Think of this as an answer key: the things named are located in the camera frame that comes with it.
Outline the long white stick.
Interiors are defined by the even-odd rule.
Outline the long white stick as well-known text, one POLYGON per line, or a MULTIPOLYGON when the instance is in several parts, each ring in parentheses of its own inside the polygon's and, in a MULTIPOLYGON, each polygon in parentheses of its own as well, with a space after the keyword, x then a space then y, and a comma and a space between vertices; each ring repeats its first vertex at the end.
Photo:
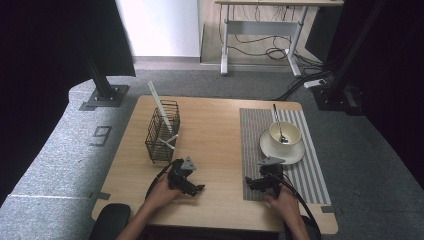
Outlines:
POLYGON ((164 107, 162 105, 162 102, 161 102, 161 100, 159 98, 159 95, 156 92, 156 89, 155 89, 154 84, 153 84, 152 81, 149 81, 148 82, 148 87, 150 89, 150 92, 151 92, 151 94, 153 96, 153 99, 154 99, 154 101, 155 101, 155 103, 157 105, 157 108, 158 108, 158 110, 160 112, 160 115, 161 115, 161 117, 162 117, 165 125, 167 126, 169 132, 172 134, 172 132, 173 132, 172 126, 170 124, 170 121, 169 121, 169 119, 168 119, 168 117, 166 115, 166 112, 164 110, 164 107))

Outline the person's left hand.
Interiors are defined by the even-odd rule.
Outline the person's left hand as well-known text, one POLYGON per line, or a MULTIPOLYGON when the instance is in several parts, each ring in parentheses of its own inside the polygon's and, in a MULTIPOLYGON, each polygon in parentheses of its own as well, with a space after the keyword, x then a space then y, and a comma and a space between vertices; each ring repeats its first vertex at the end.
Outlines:
POLYGON ((170 204, 179 195, 179 190, 169 188, 168 177, 164 174, 158 179, 143 206, 148 210, 155 211, 170 204))

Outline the white cup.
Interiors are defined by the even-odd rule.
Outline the white cup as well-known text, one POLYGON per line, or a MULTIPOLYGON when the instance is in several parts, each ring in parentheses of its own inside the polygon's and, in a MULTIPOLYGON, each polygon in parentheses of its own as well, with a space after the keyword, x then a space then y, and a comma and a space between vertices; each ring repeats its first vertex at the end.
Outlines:
POLYGON ((290 147, 293 147, 295 144, 299 143, 301 140, 301 133, 299 128, 287 121, 281 121, 282 132, 284 136, 288 139, 288 144, 280 143, 280 134, 278 130, 277 122, 274 122, 270 125, 268 132, 270 134, 270 139, 273 147, 276 147, 279 150, 288 150, 290 147))

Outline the white-legged wooden desk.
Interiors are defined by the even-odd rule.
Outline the white-legged wooden desk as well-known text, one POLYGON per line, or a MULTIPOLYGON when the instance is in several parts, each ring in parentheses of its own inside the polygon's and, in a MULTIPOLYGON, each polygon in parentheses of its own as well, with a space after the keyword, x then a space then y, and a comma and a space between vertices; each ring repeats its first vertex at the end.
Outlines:
POLYGON ((285 49, 286 59, 295 77, 301 76, 295 50, 300 38, 304 21, 309 7, 341 7, 343 0, 214 0, 216 4, 226 7, 224 18, 223 46, 221 50, 220 73, 228 74, 229 45, 228 36, 259 35, 259 36, 287 36, 291 37, 288 49, 285 49), (301 7, 300 19, 294 21, 262 21, 262 20, 231 20, 231 6, 293 6, 301 7))

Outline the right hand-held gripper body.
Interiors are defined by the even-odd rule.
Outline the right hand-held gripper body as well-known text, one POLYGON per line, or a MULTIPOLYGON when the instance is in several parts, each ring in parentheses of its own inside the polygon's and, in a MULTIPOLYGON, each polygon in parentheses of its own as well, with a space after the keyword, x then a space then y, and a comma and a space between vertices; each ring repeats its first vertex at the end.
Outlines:
POLYGON ((259 172, 262 176, 259 190, 268 192, 274 198, 280 194, 280 183, 284 178, 284 159, 273 156, 266 157, 258 162, 259 172))

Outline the metal spoon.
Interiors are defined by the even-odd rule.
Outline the metal spoon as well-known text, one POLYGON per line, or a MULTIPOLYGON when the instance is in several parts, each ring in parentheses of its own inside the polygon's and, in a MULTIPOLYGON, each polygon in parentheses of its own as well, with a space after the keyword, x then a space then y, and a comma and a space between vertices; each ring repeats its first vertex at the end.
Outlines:
POLYGON ((279 117, 279 114, 278 114, 278 111, 277 111, 277 107, 276 107, 276 105, 275 104, 273 104, 273 111, 274 111, 274 115, 275 115, 275 118, 276 118, 276 120, 277 120, 277 125, 278 125, 278 130, 279 130, 279 134, 280 134, 280 143, 282 143, 282 144, 288 144, 289 143, 289 141, 288 141, 288 139, 284 136, 284 134, 283 134, 283 132, 282 132, 282 127, 281 127, 281 121, 280 121, 280 117, 279 117))

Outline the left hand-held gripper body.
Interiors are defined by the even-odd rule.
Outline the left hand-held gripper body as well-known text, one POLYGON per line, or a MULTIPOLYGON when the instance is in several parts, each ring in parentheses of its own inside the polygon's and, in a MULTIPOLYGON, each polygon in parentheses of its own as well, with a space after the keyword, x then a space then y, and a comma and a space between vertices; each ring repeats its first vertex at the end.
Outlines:
POLYGON ((192 189, 195 185, 187 177, 196 169, 190 157, 186 159, 176 159, 171 163, 171 170, 168 172, 168 182, 170 189, 178 189, 182 192, 185 189, 192 189))

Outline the striped grey placemat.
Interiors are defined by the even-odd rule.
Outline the striped grey placemat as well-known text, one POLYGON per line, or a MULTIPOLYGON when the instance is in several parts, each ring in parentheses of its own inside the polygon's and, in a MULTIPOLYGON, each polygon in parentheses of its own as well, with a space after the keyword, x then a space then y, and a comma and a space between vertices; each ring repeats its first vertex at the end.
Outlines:
MULTIPOLYGON (((242 171, 244 176, 259 178, 258 162, 266 156, 260 148, 260 136, 276 121, 273 111, 269 109, 241 108, 241 150, 242 171)), ((320 163, 302 110, 279 110, 279 117, 296 125, 305 146, 302 160, 295 164, 284 165, 284 172, 294 188, 309 204, 331 204, 320 163)))

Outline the white panel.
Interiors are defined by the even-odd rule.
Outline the white panel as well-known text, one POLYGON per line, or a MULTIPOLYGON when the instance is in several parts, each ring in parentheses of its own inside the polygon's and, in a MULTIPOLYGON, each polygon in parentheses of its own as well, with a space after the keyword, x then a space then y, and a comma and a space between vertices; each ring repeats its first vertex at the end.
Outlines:
POLYGON ((116 0, 133 56, 196 57, 201 0, 116 0))

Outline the white power strip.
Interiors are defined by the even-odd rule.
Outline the white power strip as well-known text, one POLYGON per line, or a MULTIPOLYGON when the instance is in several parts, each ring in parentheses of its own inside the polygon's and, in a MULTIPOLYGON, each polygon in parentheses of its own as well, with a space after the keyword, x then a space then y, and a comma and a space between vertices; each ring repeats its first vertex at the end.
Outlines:
POLYGON ((304 82, 303 86, 306 89, 309 89, 309 88, 313 88, 313 87, 324 86, 326 84, 327 84, 327 82, 324 79, 317 79, 317 80, 311 80, 311 81, 304 82))

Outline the dark curtain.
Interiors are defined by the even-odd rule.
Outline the dark curtain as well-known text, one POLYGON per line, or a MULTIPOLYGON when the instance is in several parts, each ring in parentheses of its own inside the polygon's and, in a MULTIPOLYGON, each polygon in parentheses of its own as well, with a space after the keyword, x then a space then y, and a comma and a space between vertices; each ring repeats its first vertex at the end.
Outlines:
POLYGON ((386 0, 348 73, 345 95, 424 188, 424 0, 386 0))
POLYGON ((0 205, 61 119, 69 90, 133 76, 117 0, 0 0, 0 205))

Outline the white saucer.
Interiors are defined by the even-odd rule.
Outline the white saucer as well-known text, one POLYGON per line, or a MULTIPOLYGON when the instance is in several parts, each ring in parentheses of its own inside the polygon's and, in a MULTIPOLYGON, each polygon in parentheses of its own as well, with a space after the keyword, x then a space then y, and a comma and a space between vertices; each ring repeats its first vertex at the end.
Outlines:
POLYGON ((260 148, 266 157, 284 159, 285 165, 299 162, 305 154, 305 146, 302 140, 288 149, 277 148, 273 145, 272 137, 268 130, 264 131, 260 136, 260 148))

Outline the black chair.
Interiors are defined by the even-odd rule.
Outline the black chair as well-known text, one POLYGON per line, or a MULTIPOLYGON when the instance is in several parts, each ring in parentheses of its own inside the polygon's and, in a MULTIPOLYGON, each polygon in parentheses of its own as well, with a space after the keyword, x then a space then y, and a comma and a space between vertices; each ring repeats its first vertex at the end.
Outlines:
POLYGON ((126 204, 111 203, 100 212, 89 240, 115 240, 127 225, 131 209, 126 204))

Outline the black metal stand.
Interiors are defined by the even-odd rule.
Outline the black metal stand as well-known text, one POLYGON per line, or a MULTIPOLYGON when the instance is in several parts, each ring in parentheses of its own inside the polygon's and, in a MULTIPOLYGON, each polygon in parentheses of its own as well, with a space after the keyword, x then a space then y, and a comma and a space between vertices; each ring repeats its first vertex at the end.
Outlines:
POLYGON ((377 21, 386 0, 344 0, 336 7, 332 15, 334 31, 328 50, 325 70, 329 70, 332 82, 325 87, 315 87, 312 93, 318 108, 322 111, 360 111, 360 103, 345 95, 348 73, 359 53, 366 37, 377 21))
POLYGON ((120 107, 129 86, 111 85, 107 77, 99 71, 91 53, 86 51, 85 55, 87 70, 94 81, 95 90, 79 110, 95 111, 98 107, 120 107))

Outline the person's right hand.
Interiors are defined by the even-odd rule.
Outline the person's right hand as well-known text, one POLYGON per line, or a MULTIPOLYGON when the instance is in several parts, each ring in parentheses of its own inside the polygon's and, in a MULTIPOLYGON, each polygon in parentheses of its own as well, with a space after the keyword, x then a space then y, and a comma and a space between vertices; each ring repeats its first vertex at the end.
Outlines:
POLYGON ((265 194, 264 198, 273 211, 286 223, 300 217, 299 203, 293 192, 283 184, 279 185, 280 193, 277 198, 265 194))

